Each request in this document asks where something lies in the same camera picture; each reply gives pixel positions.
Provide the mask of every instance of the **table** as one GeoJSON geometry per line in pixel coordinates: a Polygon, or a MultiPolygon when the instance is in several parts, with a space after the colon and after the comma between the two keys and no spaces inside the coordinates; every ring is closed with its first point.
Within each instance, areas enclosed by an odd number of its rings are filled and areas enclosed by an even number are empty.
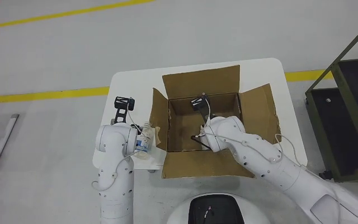
{"type": "MultiPolygon", "coordinates": [[[[275,58],[118,72],[113,76],[111,81],[101,125],[110,124],[111,119],[115,117],[116,109],[114,108],[114,100],[117,96],[132,97],[135,99],[135,106],[134,110],[131,111],[131,116],[137,124],[143,124],[148,121],[152,109],[153,88],[155,87],[165,97],[167,96],[162,80],[162,76],[165,74],[193,72],[235,66],[238,64],[241,69],[240,92],[246,92],[267,83],[270,84],[277,117],[280,121],[281,133],[294,144],[298,161],[303,165],[307,165],[307,156],[292,105],[285,73],[281,62],[275,58]]],[[[282,147],[284,148],[286,156],[292,161],[295,161],[294,151],[290,143],[283,139],[282,147]]],[[[134,169],[159,170],[164,164],[165,155],[166,152],[164,150],[153,146],[148,160],[141,160],[132,156],[134,169]]],[[[95,150],[92,160],[94,166],[99,168],[102,159],[103,152],[95,150]]]]}

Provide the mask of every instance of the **floor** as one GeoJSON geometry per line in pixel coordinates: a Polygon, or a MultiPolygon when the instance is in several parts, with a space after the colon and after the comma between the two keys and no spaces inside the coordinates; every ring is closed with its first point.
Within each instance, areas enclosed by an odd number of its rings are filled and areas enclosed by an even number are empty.
{"type": "MultiPolygon", "coordinates": [[[[1,0],[0,23],[113,2],[1,0]]],[[[156,0],[0,27],[0,95],[109,86],[122,71],[269,57],[285,72],[325,69],[357,35],[357,8],[354,0],[156,0]]]]}
{"type": "MultiPolygon", "coordinates": [[[[2,0],[0,24],[121,1],[2,0]]],[[[324,69],[357,35],[357,8],[352,0],[155,0],[0,26],[0,95],[109,86],[121,71],[266,57],[281,60],[285,72],[324,69]]],[[[358,47],[347,58],[358,58],[358,47]]],[[[324,165],[304,105],[311,83],[288,85],[308,167],[318,173],[324,165]]],[[[0,104],[0,137],[11,114],[20,114],[0,157],[0,223],[99,223],[90,183],[105,102],[92,96],[0,104]]],[[[358,194],[357,183],[342,185],[358,194]]],[[[134,191],[136,224],[164,224],[185,198],[218,191],[249,199],[272,223],[308,223],[294,202],[256,179],[161,179],[160,172],[136,171],[134,191]]]]}
{"type": "MultiPolygon", "coordinates": [[[[318,173],[324,164],[304,104],[304,91],[311,83],[288,86],[308,167],[318,173]]],[[[321,86],[334,82],[324,80],[321,86]]],[[[12,113],[20,113],[0,157],[0,223],[98,223],[98,195],[90,183],[97,178],[92,155],[105,101],[105,96],[96,96],[0,105],[0,126],[12,113]]],[[[344,186],[358,194],[357,183],[344,186]]],[[[161,179],[160,171],[140,170],[135,172],[134,191],[135,223],[165,223],[178,203],[206,192],[241,195],[259,206],[272,223],[308,223],[294,202],[256,179],[161,179]]]]}

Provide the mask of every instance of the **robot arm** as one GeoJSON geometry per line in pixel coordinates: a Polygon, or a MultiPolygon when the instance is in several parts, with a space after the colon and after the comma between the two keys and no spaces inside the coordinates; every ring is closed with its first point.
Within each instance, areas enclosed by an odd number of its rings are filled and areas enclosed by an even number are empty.
{"type": "Polygon", "coordinates": [[[260,136],[245,133],[236,116],[214,118],[201,139],[214,152],[230,149],[239,164],[288,195],[314,223],[358,223],[356,197],[295,164],[260,136]]]}
{"type": "Polygon", "coordinates": [[[126,123],[103,125],[97,133],[96,149],[105,152],[97,189],[103,224],[133,223],[134,164],[130,155],[136,137],[137,130],[126,123]]]}

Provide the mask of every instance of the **cardboard box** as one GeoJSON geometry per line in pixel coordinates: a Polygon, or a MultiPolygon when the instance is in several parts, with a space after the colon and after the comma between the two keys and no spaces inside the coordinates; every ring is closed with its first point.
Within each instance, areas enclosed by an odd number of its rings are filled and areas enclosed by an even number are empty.
{"type": "Polygon", "coordinates": [[[168,98],[153,89],[150,122],[160,127],[157,147],[167,151],[163,178],[235,175],[254,177],[237,164],[230,150],[214,153],[202,150],[190,139],[200,133],[204,124],[201,114],[194,112],[190,101],[206,93],[212,113],[235,115],[246,132],[258,134],[275,143],[280,133],[274,99],[269,84],[239,93],[240,66],[163,76],[168,98]]]}

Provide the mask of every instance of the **yellow stripe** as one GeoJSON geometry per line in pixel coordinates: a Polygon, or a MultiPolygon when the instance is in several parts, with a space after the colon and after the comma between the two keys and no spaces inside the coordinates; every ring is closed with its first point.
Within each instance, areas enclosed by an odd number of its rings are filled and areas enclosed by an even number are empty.
{"type": "MultiPolygon", "coordinates": [[[[310,81],[316,80],[324,70],[305,71],[305,72],[288,72],[285,73],[288,82],[310,81]]],[[[332,73],[326,75],[325,79],[330,79],[332,73]]],[[[34,94],[18,94],[0,96],[0,102],[22,102],[34,100],[52,100],[86,96],[104,96],[108,95],[109,87],[83,88],[80,90],[64,90],[53,92],[38,92],[34,94]]]]}
{"type": "Polygon", "coordinates": [[[94,11],[109,10],[111,8],[132,6],[134,4],[142,4],[142,3],[153,2],[153,1],[155,1],[155,0],[129,0],[126,2],[118,2],[118,3],[114,3],[114,4],[107,4],[104,6],[85,8],[82,10],[72,10],[72,11],[68,11],[68,12],[60,12],[60,13],[56,13],[56,14],[26,18],[23,20],[4,22],[4,23],[0,24],[0,27],[13,26],[13,25],[17,25],[17,24],[26,24],[28,22],[35,22],[35,21],[39,21],[39,20],[49,20],[51,18],[59,18],[59,17],[64,17],[64,16],[73,16],[73,15],[77,15],[77,14],[83,14],[83,13],[94,12],[94,11]]]}
{"type": "MultiPolygon", "coordinates": [[[[304,72],[286,72],[286,80],[288,82],[299,82],[299,81],[309,81],[316,80],[324,70],[313,70],[313,71],[304,71],[304,72]]],[[[329,72],[324,79],[333,78],[332,73],[329,72]]]]}
{"type": "Polygon", "coordinates": [[[21,102],[34,100],[52,100],[85,96],[103,96],[108,95],[109,87],[83,88],[80,90],[64,90],[53,92],[37,92],[34,94],[18,94],[0,96],[0,102],[21,102]]]}

